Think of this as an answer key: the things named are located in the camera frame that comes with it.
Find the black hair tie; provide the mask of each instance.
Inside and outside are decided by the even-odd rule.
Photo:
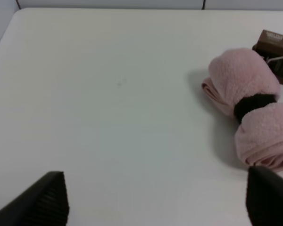
[[[274,94],[260,94],[257,93],[251,97],[242,98],[234,108],[234,115],[241,124],[242,118],[255,109],[265,107],[268,104],[276,103]]]

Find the small stain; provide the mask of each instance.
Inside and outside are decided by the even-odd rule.
[[[123,85],[127,83],[127,78],[122,79],[117,83],[117,87],[121,88]]]

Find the white table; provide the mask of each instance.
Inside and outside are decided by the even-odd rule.
[[[17,12],[0,42],[0,208],[62,170],[70,226],[250,225],[237,123],[200,84],[263,29],[283,33],[283,12]]]

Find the cardboard box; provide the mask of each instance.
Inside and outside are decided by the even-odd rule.
[[[283,84],[283,35],[263,30],[253,50],[263,57]]]

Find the pink fleece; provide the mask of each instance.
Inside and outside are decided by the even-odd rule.
[[[280,84],[255,51],[232,49],[216,57],[208,66],[210,77],[202,83],[205,93],[226,115],[233,116],[235,105],[256,93],[280,95]]]
[[[263,59],[246,48],[226,51],[209,65],[202,88],[223,113],[233,116],[235,105],[254,94],[280,95],[280,85]],[[283,171],[283,103],[247,113],[235,134],[238,157],[250,166]]]

